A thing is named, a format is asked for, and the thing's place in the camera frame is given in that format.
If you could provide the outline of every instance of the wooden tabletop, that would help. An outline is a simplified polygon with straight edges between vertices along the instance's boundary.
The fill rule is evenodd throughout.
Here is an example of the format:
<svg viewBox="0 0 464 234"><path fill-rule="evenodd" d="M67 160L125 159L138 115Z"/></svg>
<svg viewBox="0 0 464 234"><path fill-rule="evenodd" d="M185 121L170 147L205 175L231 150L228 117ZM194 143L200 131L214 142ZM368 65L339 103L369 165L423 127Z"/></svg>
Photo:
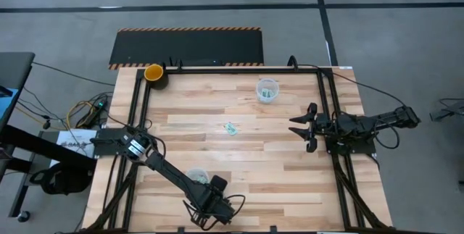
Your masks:
<svg viewBox="0 0 464 234"><path fill-rule="evenodd" d="M333 70L355 79L352 70ZM272 104L257 101L255 86L260 78L279 83L280 93ZM127 121L135 79L136 68L119 71L109 111L115 119ZM244 208L232 223L218 224L212 231L269 231L271 225L277 225L279 231L343 230L334 170L323 139L318 139L317 151L309 154L305 142L287 129L298 127L289 118L305 114L309 103L315 102L322 110L315 75L170 75L169 79L166 89L150 93L147 112L153 122L149 132L167 144L166 160L183 172L202 168L210 177L219 175L228 181L225 195L246 196ZM342 110L362 114L357 86L338 77L335 81ZM144 82L141 86L137 116ZM238 134L227 133L227 122L236 126ZM109 126L120 127L110 120ZM362 154L352 155L352 160L360 195L378 218L390 225L376 164ZM98 161L84 227L102 211L111 162L112 157ZM172 183L146 167L138 171L136 182L130 231L176 231L179 226L201 231L190 222L182 203L185 197ZM124 200L117 226L122 225ZM349 195L347 200L355 226ZM232 203L237 207L240 200Z"/></svg>

